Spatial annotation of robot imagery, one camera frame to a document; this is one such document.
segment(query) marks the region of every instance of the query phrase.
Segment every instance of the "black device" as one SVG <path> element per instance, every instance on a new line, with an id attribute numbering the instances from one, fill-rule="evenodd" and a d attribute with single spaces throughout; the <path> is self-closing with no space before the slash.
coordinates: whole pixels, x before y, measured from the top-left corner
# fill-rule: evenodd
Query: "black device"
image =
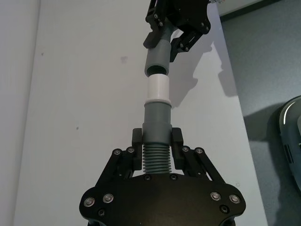
<path id="1" fill-rule="evenodd" d="M 133 130 L 131 147 L 113 150 L 96 185 L 82 196 L 79 210 L 88 226 L 235 226 L 234 217 L 245 211 L 242 194 L 225 183 L 204 149 L 185 146 L 181 129 L 172 128 L 171 103 L 162 92 L 169 88 L 169 60 L 209 32 L 208 3 L 151 0 L 146 21 L 152 32 L 144 46 L 152 84 L 145 122 Z M 183 34 L 170 43 L 174 28 Z M 171 173 L 170 147 L 175 169 L 184 175 Z M 145 174 L 133 177 L 142 161 Z"/>

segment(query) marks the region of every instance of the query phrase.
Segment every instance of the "metal screw head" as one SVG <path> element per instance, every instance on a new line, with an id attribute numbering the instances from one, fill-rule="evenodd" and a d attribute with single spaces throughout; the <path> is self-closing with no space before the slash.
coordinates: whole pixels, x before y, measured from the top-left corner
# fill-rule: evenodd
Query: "metal screw head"
<path id="1" fill-rule="evenodd" d="M 234 194 L 230 195 L 229 198 L 230 198 L 231 202 L 233 202 L 235 204 L 240 203 L 240 199 Z"/>
<path id="2" fill-rule="evenodd" d="M 203 153 L 203 150 L 202 150 L 201 148 L 197 148 L 197 149 L 196 149 L 196 153 L 202 154 L 202 153 Z"/>
<path id="3" fill-rule="evenodd" d="M 100 217 L 103 217 L 104 214 L 105 214 L 104 209 L 100 209 L 100 210 L 98 211 L 98 215 L 99 215 Z"/>
<path id="4" fill-rule="evenodd" d="M 225 206 L 225 205 L 221 205 L 220 206 L 220 210 L 221 210 L 221 212 L 222 213 L 224 213 L 224 214 L 228 214 L 229 213 L 229 208 L 228 208 L 228 206 Z"/>
<path id="5" fill-rule="evenodd" d="M 210 196 L 211 196 L 211 198 L 212 198 L 213 200 L 215 200 L 215 201 L 219 201 L 219 200 L 222 199 L 221 195 L 218 194 L 217 192 L 212 192 L 212 193 L 210 194 Z"/>
<path id="6" fill-rule="evenodd" d="M 150 175 L 145 175 L 144 180 L 151 180 L 151 176 Z"/>
<path id="7" fill-rule="evenodd" d="M 170 175 L 170 179 L 172 179 L 172 180 L 177 180 L 177 179 L 178 179 L 178 177 L 177 177 L 177 175 L 175 175 L 175 174 L 172 174 L 172 175 Z"/>
<path id="8" fill-rule="evenodd" d="M 129 148 L 127 149 L 127 151 L 130 152 L 130 153 L 133 153 L 133 152 L 135 151 L 135 149 L 134 149 L 133 147 L 129 147 Z"/>
<path id="9" fill-rule="evenodd" d="M 86 200 L 84 200 L 84 206 L 85 207 L 91 207 L 91 206 L 94 205 L 94 203 L 95 203 L 95 199 L 91 198 L 91 197 L 89 197 Z"/>
<path id="10" fill-rule="evenodd" d="M 114 196 L 112 194 L 105 194 L 103 197 L 103 202 L 104 203 L 110 203 L 114 199 Z"/>
<path id="11" fill-rule="evenodd" d="M 183 147 L 182 150 L 183 150 L 184 152 L 187 152 L 187 151 L 189 151 L 189 148 L 188 148 L 188 147 Z"/>
<path id="12" fill-rule="evenodd" d="M 121 153 L 121 151 L 119 149 L 114 150 L 115 155 L 119 155 L 120 153 Z"/>

